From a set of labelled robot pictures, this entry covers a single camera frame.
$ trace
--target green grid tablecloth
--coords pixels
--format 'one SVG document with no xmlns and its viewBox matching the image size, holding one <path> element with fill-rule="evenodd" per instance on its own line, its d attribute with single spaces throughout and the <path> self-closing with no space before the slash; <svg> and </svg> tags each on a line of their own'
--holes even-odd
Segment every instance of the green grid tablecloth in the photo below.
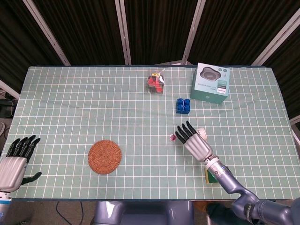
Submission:
<svg viewBox="0 0 300 225">
<path fill-rule="evenodd" d="M 299 196 L 300 167 L 284 102 L 270 68 L 230 68 L 230 94 L 221 105 L 188 98 L 191 67 L 166 67 L 163 95 L 146 90 L 146 67 L 30 67 L 5 151 L 16 138 L 41 138 L 26 176 L 43 175 L 15 198 L 230 199 L 206 184 L 204 165 L 179 140 L 177 125 L 204 127 L 208 143 L 236 178 L 260 198 Z M 109 175 L 93 172 L 93 143 L 110 139 L 122 160 Z"/>
</svg>

